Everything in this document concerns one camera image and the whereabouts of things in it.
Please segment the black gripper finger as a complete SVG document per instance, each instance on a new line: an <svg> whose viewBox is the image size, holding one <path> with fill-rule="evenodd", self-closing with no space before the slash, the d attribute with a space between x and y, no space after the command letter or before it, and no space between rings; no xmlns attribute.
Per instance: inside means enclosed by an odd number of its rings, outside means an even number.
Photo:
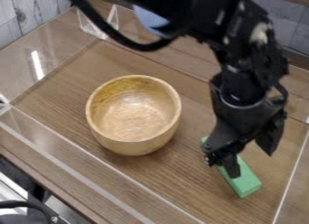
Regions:
<svg viewBox="0 0 309 224"><path fill-rule="evenodd" d="M231 179L235 179L241 176L241 166L238 164L238 156L235 154L224 154L222 165Z"/></svg>
<svg viewBox="0 0 309 224"><path fill-rule="evenodd" d="M278 143L283 134L286 114L278 113L266 123L263 130L254 141L263 152L271 156L277 151Z"/></svg>

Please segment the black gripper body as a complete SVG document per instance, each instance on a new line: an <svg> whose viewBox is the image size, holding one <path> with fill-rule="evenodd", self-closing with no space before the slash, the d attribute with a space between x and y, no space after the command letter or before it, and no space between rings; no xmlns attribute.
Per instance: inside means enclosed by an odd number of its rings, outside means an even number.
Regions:
<svg viewBox="0 0 309 224"><path fill-rule="evenodd" d="M278 113L285 113L287 117L285 106L289 92L279 83L274 86L278 95L263 97L253 107L228 105L223 101L222 86L222 76L216 74L208 86L216 122L206 143L202 144L203 155L210 166L223 166L224 154L238 155L243 151Z"/></svg>

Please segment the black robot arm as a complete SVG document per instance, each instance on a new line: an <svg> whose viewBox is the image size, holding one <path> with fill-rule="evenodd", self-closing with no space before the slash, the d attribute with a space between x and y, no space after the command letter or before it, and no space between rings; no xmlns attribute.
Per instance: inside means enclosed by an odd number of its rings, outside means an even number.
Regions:
<svg viewBox="0 0 309 224"><path fill-rule="evenodd" d="M96 27L135 51L158 51L180 36L204 43L220 72L210 80L215 128L202 145L208 165L241 176L238 154L257 142L273 154L283 133L289 91L289 58L278 43L267 12L253 0L120 0L131 5L158 40L139 43L124 36L87 0L69 0Z"/></svg>

